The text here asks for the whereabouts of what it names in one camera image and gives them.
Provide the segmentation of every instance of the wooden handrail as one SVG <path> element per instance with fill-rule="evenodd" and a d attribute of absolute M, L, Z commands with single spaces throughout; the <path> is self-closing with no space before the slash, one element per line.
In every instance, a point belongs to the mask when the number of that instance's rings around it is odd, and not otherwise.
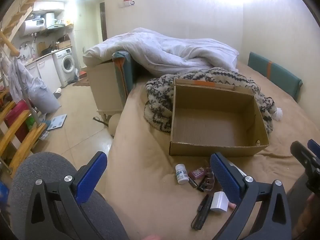
<path fill-rule="evenodd" d="M 12 43 L 4 36 L 2 32 L 0 32 L 0 38 L 3 39 L 4 43 L 8 46 L 9 50 L 11 51 L 11 55 L 19 57 L 20 52 L 12 45 Z"/>

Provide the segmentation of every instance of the open cardboard box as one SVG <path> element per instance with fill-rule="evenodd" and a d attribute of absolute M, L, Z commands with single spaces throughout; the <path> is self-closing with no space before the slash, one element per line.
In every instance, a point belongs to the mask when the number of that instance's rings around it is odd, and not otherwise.
<path fill-rule="evenodd" d="M 252 156 L 269 146 L 250 88 L 175 79 L 170 155 Z"/>

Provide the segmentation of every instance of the washing machine door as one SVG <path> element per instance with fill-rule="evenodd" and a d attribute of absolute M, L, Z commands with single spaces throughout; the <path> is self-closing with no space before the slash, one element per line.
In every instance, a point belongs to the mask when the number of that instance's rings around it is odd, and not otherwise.
<path fill-rule="evenodd" d="M 67 55 L 63 58 L 61 68 L 65 73 L 70 73 L 75 69 L 75 61 L 71 55 Z"/>

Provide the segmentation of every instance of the dark doorway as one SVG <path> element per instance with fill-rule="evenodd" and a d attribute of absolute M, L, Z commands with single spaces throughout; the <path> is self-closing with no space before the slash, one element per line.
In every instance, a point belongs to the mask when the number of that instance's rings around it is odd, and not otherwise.
<path fill-rule="evenodd" d="M 104 7 L 104 2 L 100 3 L 100 21 L 102 30 L 102 40 L 105 41 L 107 37 L 107 22 L 106 22 L 106 11 Z"/>

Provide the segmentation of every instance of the black and white fuzzy blanket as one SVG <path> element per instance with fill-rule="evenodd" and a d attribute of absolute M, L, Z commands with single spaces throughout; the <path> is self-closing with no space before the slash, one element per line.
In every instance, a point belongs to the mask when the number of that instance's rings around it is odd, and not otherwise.
<path fill-rule="evenodd" d="M 166 74 L 160 78 L 153 78 L 146 84 L 148 101 L 145 105 L 145 119 L 157 130 L 171 131 L 173 106 L 174 78 L 189 80 L 204 80 L 235 86 L 250 87 L 261 111 L 266 130 L 272 132 L 272 118 L 277 119 L 281 109 L 277 109 L 272 98 L 266 97 L 260 87 L 252 80 L 237 72 L 214 67 L 209 70 L 200 70 L 186 74 Z"/>

